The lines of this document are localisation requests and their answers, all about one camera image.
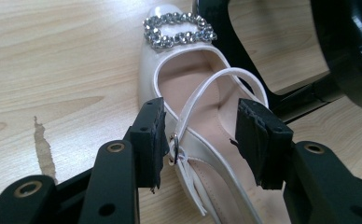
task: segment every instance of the shoe lining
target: shoe lining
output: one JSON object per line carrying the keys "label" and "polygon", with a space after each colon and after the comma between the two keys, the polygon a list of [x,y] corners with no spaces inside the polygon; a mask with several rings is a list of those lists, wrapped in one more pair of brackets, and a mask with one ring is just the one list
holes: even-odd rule
{"label": "shoe lining", "polygon": [[[172,58],[161,68],[158,78],[160,93],[176,114],[180,114],[187,99],[200,83],[221,67],[224,68],[224,65],[218,62],[220,60],[214,56],[214,53],[198,50]],[[264,191],[261,187],[256,187],[247,162],[240,156],[237,147],[230,143],[230,138],[233,138],[230,127],[234,127],[236,120],[223,120],[222,117],[235,118],[235,116],[221,116],[221,114],[234,113],[235,115],[238,98],[249,97],[244,92],[236,91],[238,96],[230,98],[230,100],[235,101],[232,102],[234,106],[229,107],[231,111],[229,108],[226,108],[227,111],[221,110],[219,91],[223,88],[219,82],[223,81],[223,78],[229,77],[222,77],[208,87],[192,112],[188,126],[212,144],[230,164],[252,204],[258,210],[262,221],[270,220],[273,222],[276,219],[278,220],[276,222],[279,223],[289,222],[282,191]],[[193,161],[190,165],[206,188],[221,222],[243,223],[240,210],[236,202],[230,200],[232,199],[231,192],[222,177],[204,162]]]}

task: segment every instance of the crystal embellishment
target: crystal embellishment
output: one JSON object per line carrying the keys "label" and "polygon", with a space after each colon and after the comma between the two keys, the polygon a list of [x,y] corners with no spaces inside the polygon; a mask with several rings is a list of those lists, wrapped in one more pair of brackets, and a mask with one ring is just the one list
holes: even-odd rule
{"label": "crystal embellishment", "polygon": [[[177,25],[183,22],[195,24],[198,28],[196,32],[182,32],[175,36],[162,35],[160,28],[162,25]],[[197,41],[211,42],[216,40],[213,27],[201,16],[192,13],[167,13],[165,15],[153,16],[143,21],[144,37],[153,49],[170,49],[177,45],[192,44]]]}

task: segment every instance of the wood grain surface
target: wood grain surface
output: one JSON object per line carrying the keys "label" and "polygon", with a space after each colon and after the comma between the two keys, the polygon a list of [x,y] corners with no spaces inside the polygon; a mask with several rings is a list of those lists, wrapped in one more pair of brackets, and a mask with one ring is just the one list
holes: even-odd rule
{"label": "wood grain surface", "polygon": [[[191,1],[0,1],[0,193],[27,175],[59,183],[92,167],[138,113],[142,20],[154,6]],[[308,1],[231,1],[230,16],[273,91],[327,72]],[[290,125],[295,141],[334,149],[362,177],[362,109],[343,98]],[[212,223],[165,162],[156,194],[139,189],[142,223]]]}

